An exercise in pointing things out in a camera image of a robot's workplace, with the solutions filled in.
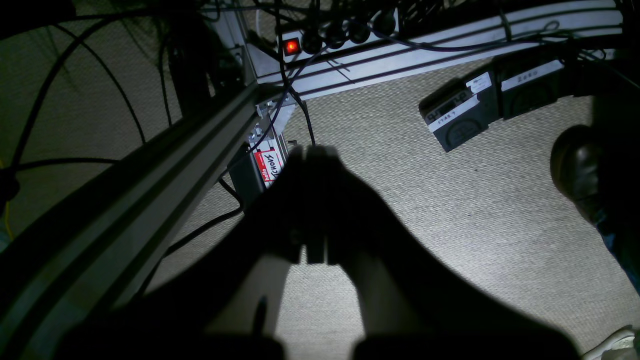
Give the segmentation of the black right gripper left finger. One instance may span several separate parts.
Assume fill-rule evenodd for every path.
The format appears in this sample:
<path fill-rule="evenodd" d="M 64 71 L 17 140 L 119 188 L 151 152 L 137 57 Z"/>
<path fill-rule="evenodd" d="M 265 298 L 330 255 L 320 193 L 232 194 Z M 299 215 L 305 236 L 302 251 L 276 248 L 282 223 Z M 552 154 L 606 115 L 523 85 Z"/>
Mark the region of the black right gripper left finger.
<path fill-rule="evenodd" d="M 190 268 L 118 309 L 90 316 L 62 338 L 57 360 L 281 359 L 268 334 L 290 266 L 306 239 L 300 201 L 306 153 L 291 149 L 282 174 L 217 246 Z"/>

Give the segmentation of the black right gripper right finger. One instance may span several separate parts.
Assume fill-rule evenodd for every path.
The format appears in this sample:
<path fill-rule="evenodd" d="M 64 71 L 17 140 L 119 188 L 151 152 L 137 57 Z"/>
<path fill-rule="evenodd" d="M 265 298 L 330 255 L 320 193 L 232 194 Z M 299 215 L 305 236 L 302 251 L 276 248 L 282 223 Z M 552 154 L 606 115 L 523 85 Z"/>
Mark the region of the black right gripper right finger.
<path fill-rule="evenodd" d="M 577 360 L 562 331 L 479 290 L 432 255 L 331 146 L 309 146 L 310 224 L 359 301 L 357 360 Z"/>

